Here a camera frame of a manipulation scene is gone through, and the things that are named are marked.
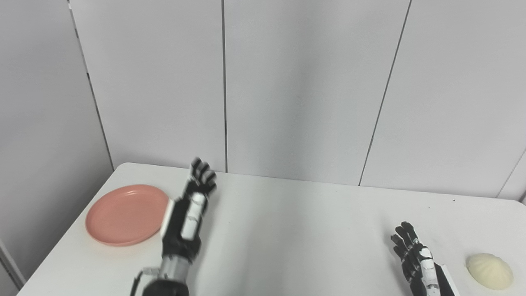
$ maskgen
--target white table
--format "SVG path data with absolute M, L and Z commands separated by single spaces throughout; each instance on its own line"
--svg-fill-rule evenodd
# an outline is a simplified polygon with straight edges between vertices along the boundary
M 106 246 L 86 233 L 86 213 L 102 195 L 129 184 L 157 186 L 176 198 L 187 172 L 119 166 L 18 295 L 129 295 L 137 272 L 160 264 L 159 234 L 133 246 Z M 217 184 L 190 270 L 192 296 L 410 296 L 389 240 L 403 220 L 447 265 L 461 295 L 526 293 L 526 206 L 516 201 L 225 173 Z M 497 293 L 475 282 L 465 260 L 478 252 L 511 265 L 512 287 Z

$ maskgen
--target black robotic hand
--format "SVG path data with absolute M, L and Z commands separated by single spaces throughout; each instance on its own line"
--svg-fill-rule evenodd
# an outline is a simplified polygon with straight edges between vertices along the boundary
M 402 222 L 391 236 L 394 252 L 402 261 L 402 271 L 409 282 L 413 296 L 458 296 L 454 284 L 444 274 L 441 266 L 433 261 L 428 247 L 423 245 L 413 225 Z
M 168 205 L 171 214 L 166 213 L 169 220 L 161 229 L 163 256 L 176 254 L 190 262 L 197 256 L 201 247 L 201 221 L 208 206 L 208 197 L 216 188 L 215 179 L 216 173 L 208 163 L 195 158 L 182 197 L 175 204 Z
M 201 247 L 199 230 L 208 206 L 208 197 L 216 188 L 216 173 L 206 162 L 196 158 L 190 176 L 177 201 L 170 200 L 161 226 L 163 240 L 160 268 L 144 268 L 135 278 L 130 295 L 135 296 L 143 274 L 153 275 L 143 296 L 189 296 L 186 286 L 188 269 Z

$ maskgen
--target panel seam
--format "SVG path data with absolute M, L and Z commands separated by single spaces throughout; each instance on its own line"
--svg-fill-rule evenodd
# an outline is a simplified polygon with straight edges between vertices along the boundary
M 223 42 L 223 116 L 225 118 L 225 173 L 228 173 L 228 137 L 227 137 L 227 71 L 225 53 L 225 0 L 221 0 L 221 29 Z
M 382 100 L 380 102 L 380 108 L 378 109 L 378 115 L 376 116 L 375 127 L 372 130 L 371 141 L 369 141 L 369 147 L 367 148 L 367 154 L 365 156 L 365 161 L 363 162 L 363 167 L 362 167 L 362 171 L 361 171 L 361 174 L 360 174 L 360 181 L 358 182 L 358 186 L 361 186 L 363 173 L 365 172 L 365 167 L 367 165 L 367 160 L 369 159 L 369 153 L 371 152 L 372 142 L 373 142 L 373 140 L 375 138 L 376 128 L 378 127 L 378 121 L 380 120 L 380 113 L 382 112 L 383 102 L 386 99 L 387 88 L 389 87 L 389 81 L 391 80 L 391 75 L 392 75 L 392 72 L 393 72 L 393 68 L 395 66 L 394 64 L 395 64 L 395 61 L 396 61 L 396 57 L 398 55 L 398 49 L 400 48 L 400 43 L 402 42 L 402 35 L 403 35 L 404 29 L 406 28 L 407 17 L 409 16 L 409 10 L 411 9 L 411 3 L 412 2 L 413 2 L 413 0 L 409 0 L 409 5 L 407 6 L 406 16 L 403 19 L 402 30 L 400 31 L 400 37 L 398 38 L 398 43 L 397 43 L 397 46 L 396 46 L 396 50 L 394 51 L 394 55 L 395 56 L 393 57 L 393 61 L 391 63 L 391 69 L 389 70 L 389 76 L 387 76 L 386 87 L 383 90 L 383 96 L 382 96 Z
M 69 6 L 69 13 L 71 14 L 71 20 L 73 22 L 73 29 L 75 30 L 75 35 L 77 37 L 78 48 L 80 49 L 80 55 L 82 57 L 82 62 L 84 63 L 84 69 L 86 70 L 86 76 L 88 77 L 89 90 L 92 93 L 93 103 L 95 104 L 95 112 L 97 113 L 97 118 L 100 125 L 100 130 L 102 131 L 102 137 L 104 138 L 104 144 L 106 146 L 106 152 L 108 153 L 109 163 L 112 166 L 112 170 L 115 172 L 115 166 L 113 165 L 112 155 L 109 152 L 108 139 L 106 138 L 106 132 L 104 131 L 104 126 L 102 124 L 102 119 L 100 118 L 100 111 L 98 108 L 97 100 L 95 99 L 95 92 L 93 91 L 92 79 L 89 77 L 88 65 L 86 64 L 86 58 L 84 57 L 84 51 L 82 50 L 82 45 L 80 44 L 80 38 L 78 37 L 77 24 L 75 23 L 75 17 L 73 16 L 73 10 L 71 8 L 71 3 L 67 0 Z
M 519 162 L 521 162 L 522 158 L 524 157 L 524 154 L 526 153 L 526 148 L 524 148 L 524 150 L 522 151 L 522 154 L 521 154 L 521 157 L 519 157 L 519 160 L 517 160 L 517 163 L 515 163 L 515 166 L 513 166 L 513 169 L 511 170 L 510 174 L 508 175 L 508 177 L 506 178 L 506 181 L 504 181 L 504 184 L 502 185 L 502 187 L 500 188 L 499 190 L 499 193 L 497 193 L 497 195 L 495 196 L 495 198 L 499 198 L 499 195 L 502 193 L 502 190 L 504 190 L 504 187 L 506 187 L 506 184 L 508 183 L 508 181 L 510 180 L 511 178 L 511 175 L 513 175 L 513 172 L 515 171 L 515 169 L 517 168 L 517 166 L 519 165 Z M 524 199 L 524 195 L 520 197 L 520 202 L 522 202 L 522 200 Z

